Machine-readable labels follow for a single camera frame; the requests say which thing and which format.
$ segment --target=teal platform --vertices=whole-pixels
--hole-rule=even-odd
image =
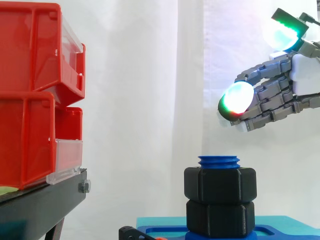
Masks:
[[[250,236],[242,238],[243,240],[320,240],[320,229],[287,216],[256,216],[255,225],[255,231]],[[153,238],[209,239],[187,233],[186,217],[141,217],[137,219],[136,227]]]

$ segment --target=white backdrop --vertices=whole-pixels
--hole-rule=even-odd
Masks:
[[[247,134],[216,118],[237,74],[272,51],[261,37],[263,20],[277,7],[316,16],[316,0],[57,2],[86,44],[86,99],[76,105],[92,181],[66,217],[62,240],[117,239],[136,217],[185,215],[183,171],[201,154],[238,155],[256,170],[257,215],[320,227],[320,110]]]

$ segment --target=red plastic drawer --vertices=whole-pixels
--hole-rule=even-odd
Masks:
[[[85,46],[55,3],[0,1],[0,90],[47,91],[68,106],[85,97]]]
[[[0,92],[0,116],[0,187],[23,189],[48,176],[54,184],[77,174],[80,108],[57,108],[49,92]]]

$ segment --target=black shelf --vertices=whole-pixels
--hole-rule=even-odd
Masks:
[[[64,217],[85,198],[83,181],[87,170],[55,185],[42,184],[31,189],[0,196],[0,239],[58,240]]]

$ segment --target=blue threaded bolt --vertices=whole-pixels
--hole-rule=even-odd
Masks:
[[[199,156],[202,169],[238,169],[237,156]]]

